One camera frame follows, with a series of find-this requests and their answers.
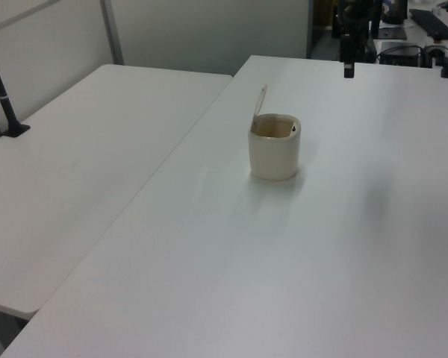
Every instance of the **white wall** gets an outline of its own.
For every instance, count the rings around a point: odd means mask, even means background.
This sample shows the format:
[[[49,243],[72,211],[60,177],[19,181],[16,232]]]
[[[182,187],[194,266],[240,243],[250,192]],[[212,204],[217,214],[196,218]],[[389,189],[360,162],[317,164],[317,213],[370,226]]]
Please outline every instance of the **white wall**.
[[[306,56],[309,0],[110,0],[126,65],[234,75],[251,54]]]
[[[112,62],[98,0],[60,0],[0,30],[0,75],[19,121]]]

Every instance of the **cup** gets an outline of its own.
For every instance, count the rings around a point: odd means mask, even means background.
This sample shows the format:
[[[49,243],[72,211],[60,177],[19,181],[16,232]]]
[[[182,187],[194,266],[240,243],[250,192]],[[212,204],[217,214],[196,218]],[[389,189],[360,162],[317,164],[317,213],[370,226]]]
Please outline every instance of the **cup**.
[[[286,180],[297,171],[301,125],[293,116],[258,115],[266,91],[267,85],[259,96],[248,132],[251,172],[262,179]]]

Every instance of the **white tabletop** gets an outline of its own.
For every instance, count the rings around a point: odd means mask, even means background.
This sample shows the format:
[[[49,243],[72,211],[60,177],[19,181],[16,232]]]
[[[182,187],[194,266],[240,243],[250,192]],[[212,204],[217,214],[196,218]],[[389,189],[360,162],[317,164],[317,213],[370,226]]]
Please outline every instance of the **white tabletop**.
[[[0,310],[30,318],[230,81],[103,66],[0,139]]]
[[[3,357],[448,358],[448,80],[356,66],[251,57]],[[302,123],[280,183],[265,83]]]

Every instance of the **lid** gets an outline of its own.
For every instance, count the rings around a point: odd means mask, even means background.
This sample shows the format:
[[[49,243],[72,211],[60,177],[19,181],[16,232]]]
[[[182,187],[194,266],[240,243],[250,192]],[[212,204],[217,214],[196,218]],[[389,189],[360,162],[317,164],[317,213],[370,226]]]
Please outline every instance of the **lid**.
[[[264,103],[264,97],[266,96],[266,92],[267,92],[267,84],[265,84],[264,87],[262,87],[261,94],[259,95],[257,104],[255,105],[254,118],[258,116],[259,111],[261,110],[262,104]]]

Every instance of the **gray floor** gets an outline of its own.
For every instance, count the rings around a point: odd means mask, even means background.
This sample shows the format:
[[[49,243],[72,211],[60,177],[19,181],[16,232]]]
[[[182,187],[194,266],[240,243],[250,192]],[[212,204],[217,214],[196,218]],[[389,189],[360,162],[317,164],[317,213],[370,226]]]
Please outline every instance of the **gray floor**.
[[[340,48],[340,39],[332,39],[330,30],[314,30],[312,32],[312,52],[313,60],[335,61],[338,49]]]

